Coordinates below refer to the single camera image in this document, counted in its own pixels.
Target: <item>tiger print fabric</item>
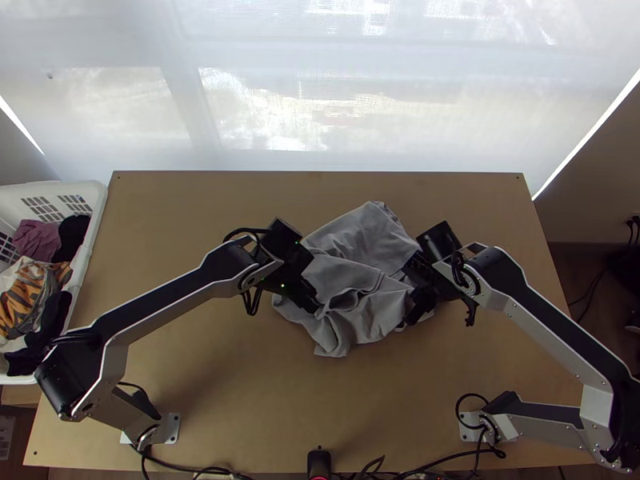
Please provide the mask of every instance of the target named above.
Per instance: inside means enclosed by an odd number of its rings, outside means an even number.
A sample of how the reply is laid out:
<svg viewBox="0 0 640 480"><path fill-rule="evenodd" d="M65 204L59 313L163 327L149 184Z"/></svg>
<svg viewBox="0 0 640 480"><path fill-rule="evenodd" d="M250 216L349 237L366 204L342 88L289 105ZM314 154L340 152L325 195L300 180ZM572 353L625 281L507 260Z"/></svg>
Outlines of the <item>tiger print fabric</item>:
<svg viewBox="0 0 640 480"><path fill-rule="evenodd" d="M12 268L13 285L0 294L0 336L5 341L37 330L46 300L60 291L73 273L69 262L46 263L22 257L18 263L17 269Z"/></svg>

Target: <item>gray cloth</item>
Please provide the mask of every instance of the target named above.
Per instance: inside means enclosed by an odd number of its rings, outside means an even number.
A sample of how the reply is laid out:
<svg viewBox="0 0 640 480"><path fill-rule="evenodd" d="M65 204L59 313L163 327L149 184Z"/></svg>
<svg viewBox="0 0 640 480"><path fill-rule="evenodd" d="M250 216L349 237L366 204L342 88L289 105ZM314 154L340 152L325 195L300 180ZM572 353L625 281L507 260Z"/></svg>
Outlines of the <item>gray cloth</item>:
<svg viewBox="0 0 640 480"><path fill-rule="evenodd" d="M367 202L302 244L314 254L302 276L322 306L309 314L280 295L273 296L273 306L306 328L316 355L344 357L353 344L383 339L413 306L414 286L402 267L419 246L384 203Z"/></svg>

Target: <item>clothing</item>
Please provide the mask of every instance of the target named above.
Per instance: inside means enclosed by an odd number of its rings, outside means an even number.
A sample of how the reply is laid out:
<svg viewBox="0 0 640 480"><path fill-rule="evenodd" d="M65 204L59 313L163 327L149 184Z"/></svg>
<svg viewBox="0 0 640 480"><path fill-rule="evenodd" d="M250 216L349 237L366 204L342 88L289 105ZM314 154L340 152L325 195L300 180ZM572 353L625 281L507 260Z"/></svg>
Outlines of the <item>clothing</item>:
<svg viewBox="0 0 640 480"><path fill-rule="evenodd" d="M302 276L322 306L309 314L280 295L272 303L306 328L317 343L316 355L344 357L353 344L381 340L402 323L414 288L402 267L419 246L384 203L368 202L302 244L314 254Z"/></svg>
<svg viewBox="0 0 640 480"><path fill-rule="evenodd" d="M31 375L40 365L49 340L59 336L64 328L72 299L71 293L65 291L57 292L46 300L40 320L40 331L29 332L24 336L26 348L4 355L7 363L5 371L9 377Z"/></svg>
<svg viewBox="0 0 640 480"><path fill-rule="evenodd" d="M0 352L24 348L20 337L40 328L46 300L68 283L72 273L68 262L51 264L20 257L0 274Z"/></svg>
<svg viewBox="0 0 640 480"><path fill-rule="evenodd" d="M85 241L86 230L89 228L90 222L91 216L89 215L73 215L62 220L58 228L62 245L52 257L53 263L71 262L74 259L78 248Z"/></svg>
<svg viewBox="0 0 640 480"><path fill-rule="evenodd" d="M50 262L55 252L62 246L57 223L39 220L22 220L15 231L12 243L19 255L25 255L40 262Z"/></svg>

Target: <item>sheer curtain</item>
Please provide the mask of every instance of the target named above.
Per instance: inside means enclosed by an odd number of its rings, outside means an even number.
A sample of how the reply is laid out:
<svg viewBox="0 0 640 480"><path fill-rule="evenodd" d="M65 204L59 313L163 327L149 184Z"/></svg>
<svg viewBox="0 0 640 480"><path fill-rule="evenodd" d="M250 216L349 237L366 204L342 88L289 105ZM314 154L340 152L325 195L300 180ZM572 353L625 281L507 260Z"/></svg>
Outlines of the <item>sheer curtain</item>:
<svg viewBox="0 0 640 480"><path fill-rule="evenodd" d="M0 96L63 179L521 171L640 66L631 0L0 0Z"/></svg>

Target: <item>white laundry basket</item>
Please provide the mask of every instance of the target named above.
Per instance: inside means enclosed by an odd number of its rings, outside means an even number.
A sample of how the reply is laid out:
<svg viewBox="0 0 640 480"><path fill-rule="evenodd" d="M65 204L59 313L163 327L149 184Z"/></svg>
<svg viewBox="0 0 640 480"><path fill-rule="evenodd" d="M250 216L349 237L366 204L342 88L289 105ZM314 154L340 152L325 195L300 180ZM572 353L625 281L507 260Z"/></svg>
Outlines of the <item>white laundry basket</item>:
<svg viewBox="0 0 640 480"><path fill-rule="evenodd" d="M71 262L74 272L64 288L71 292L73 300L63 331L69 325L89 265L105 208L106 193L106 187L100 182L33 182L0 186L0 271L13 265L19 258L11 239L24 218L51 223L61 222L71 215L91 215L84 243ZM0 374L0 385L30 383L35 383L33 375L7 377Z"/></svg>

